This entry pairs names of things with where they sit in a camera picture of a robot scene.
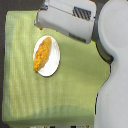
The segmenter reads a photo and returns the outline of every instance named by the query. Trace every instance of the white plate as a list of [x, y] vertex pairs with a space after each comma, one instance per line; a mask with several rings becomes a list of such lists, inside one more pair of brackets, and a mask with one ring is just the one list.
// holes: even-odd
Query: white plate
[[[41, 37], [34, 48], [34, 53], [33, 53], [33, 60], [35, 58], [35, 53], [39, 48], [39, 45], [42, 43], [42, 41], [46, 38], [46, 37], [51, 37], [51, 36], [43, 36]], [[59, 46], [56, 42], [56, 40], [51, 37], [52, 39], [52, 45], [51, 45], [51, 51], [50, 51], [50, 55], [48, 58], [48, 61], [46, 62], [46, 64], [44, 65], [43, 68], [41, 68], [38, 73], [42, 76], [51, 76], [58, 68], [59, 65], [59, 61], [60, 61], [60, 50], [59, 50]]]

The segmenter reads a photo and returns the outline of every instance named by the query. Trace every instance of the omelette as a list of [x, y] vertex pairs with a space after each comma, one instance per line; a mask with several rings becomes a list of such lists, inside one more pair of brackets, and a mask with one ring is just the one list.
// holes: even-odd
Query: omelette
[[50, 54], [51, 43], [52, 43], [51, 37], [46, 37], [39, 45], [39, 48], [36, 51], [34, 58], [34, 66], [33, 66], [34, 71], [38, 71], [46, 64]]

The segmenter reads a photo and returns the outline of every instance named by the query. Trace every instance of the green cloth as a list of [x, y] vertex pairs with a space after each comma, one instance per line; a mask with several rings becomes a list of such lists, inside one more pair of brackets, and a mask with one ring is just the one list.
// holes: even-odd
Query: green cloth
[[[36, 14], [7, 13], [2, 120], [11, 127], [93, 124], [95, 97], [109, 76], [109, 65], [94, 42], [39, 30]], [[55, 38], [60, 48], [59, 68], [51, 77], [33, 71], [34, 47], [44, 35]]]

